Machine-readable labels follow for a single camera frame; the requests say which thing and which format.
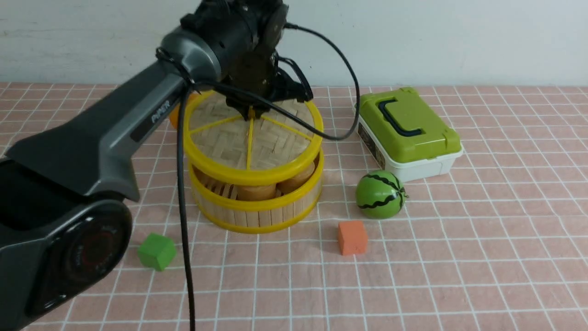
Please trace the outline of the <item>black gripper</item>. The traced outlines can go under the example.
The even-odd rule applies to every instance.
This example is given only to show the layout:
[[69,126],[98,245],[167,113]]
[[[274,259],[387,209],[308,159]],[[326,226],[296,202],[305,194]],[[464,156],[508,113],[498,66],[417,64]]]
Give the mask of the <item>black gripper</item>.
[[[238,0],[243,13],[255,17],[253,45],[237,63],[230,66],[225,82],[261,97],[271,95],[271,102],[296,100],[299,103],[314,99],[313,91],[301,68],[291,58],[273,58],[282,37],[288,6],[282,0]],[[293,80],[279,63],[294,70]],[[263,103],[248,96],[229,94],[226,105],[237,110],[245,121],[260,119]]]

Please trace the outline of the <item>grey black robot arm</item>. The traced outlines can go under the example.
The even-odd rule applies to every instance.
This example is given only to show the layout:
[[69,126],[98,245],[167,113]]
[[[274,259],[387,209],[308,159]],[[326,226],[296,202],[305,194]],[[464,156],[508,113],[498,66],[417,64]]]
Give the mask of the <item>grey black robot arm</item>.
[[204,0],[168,33],[156,61],[1,160],[1,329],[20,331],[104,279],[132,233],[132,156],[193,90],[229,96],[254,51],[273,52],[281,0]]

